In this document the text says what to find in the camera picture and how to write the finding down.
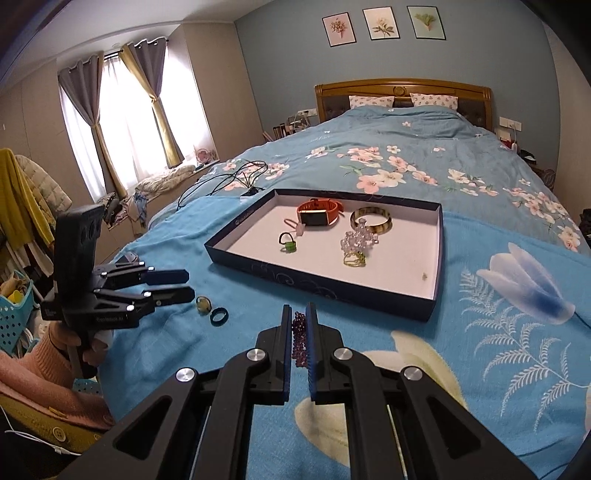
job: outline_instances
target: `yellow curtain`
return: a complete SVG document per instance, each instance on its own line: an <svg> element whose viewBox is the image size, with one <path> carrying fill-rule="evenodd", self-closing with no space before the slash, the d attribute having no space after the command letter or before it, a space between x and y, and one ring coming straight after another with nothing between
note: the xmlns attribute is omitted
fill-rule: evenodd
<svg viewBox="0 0 591 480"><path fill-rule="evenodd" d="M166 163L168 164L168 167L173 168L180 165L183 161L183 155L176 140L174 139L172 130L170 129L170 124L166 118L166 113L164 113L162 101L160 100L160 97L154 92L154 89L146 78L144 70L140 65L138 65L138 62L136 61L129 45L124 45L123 51L119 53L119 58L121 58L127 69L137 79L139 84L152 100L152 110L154 111L154 118L156 119L156 123L158 125L158 131L160 132L160 140L162 141L162 145L164 147Z"/></svg>

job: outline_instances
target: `green beaded ring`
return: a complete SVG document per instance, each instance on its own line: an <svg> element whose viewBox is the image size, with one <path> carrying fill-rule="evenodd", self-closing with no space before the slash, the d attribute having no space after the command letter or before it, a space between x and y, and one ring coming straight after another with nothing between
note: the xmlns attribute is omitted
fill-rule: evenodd
<svg viewBox="0 0 591 480"><path fill-rule="evenodd" d="M284 235L288 235L290 237L290 240L287 242L282 242L281 239L283 239ZM285 248L285 251L289 254L292 254L293 252L295 252L297 250L295 242L296 241L294 240L294 238L291 236L291 233L289 233L289 232L283 232L279 236L279 244L283 245L283 247Z"/></svg>

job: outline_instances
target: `wooden headboard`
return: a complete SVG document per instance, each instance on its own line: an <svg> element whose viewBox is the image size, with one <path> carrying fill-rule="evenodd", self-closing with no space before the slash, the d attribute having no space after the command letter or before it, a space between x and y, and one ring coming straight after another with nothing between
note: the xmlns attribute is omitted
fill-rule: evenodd
<svg viewBox="0 0 591 480"><path fill-rule="evenodd" d="M316 85L318 116L325 122L345 113L350 109L349 95L394 96L394 107L411 107L411 93L457 96L459 113L477 127L493 130L491 89L444 80L374 79Z"/></svg>

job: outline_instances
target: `watch face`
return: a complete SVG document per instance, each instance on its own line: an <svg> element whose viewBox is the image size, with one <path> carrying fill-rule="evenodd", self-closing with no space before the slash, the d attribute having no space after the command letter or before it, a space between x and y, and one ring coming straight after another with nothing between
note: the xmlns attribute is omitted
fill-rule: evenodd
<svg viewBox="0 0 591 480"><path fill-rule="evenodd" d="M306 226L324 226L329 224L326 210L308 210L300 212L300 220Z"/></svg>

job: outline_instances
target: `button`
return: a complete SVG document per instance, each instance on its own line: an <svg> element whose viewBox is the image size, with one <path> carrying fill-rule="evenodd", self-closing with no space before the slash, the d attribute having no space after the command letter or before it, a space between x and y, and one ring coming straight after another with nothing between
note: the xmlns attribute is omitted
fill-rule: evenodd
<svg viewBox="0 0 591 480"><path fill-rule="evenodd" d="M66 441L66 432L64 432L59 427L53 427L53 436L56 438L58 442L65 442Z"/></svg>

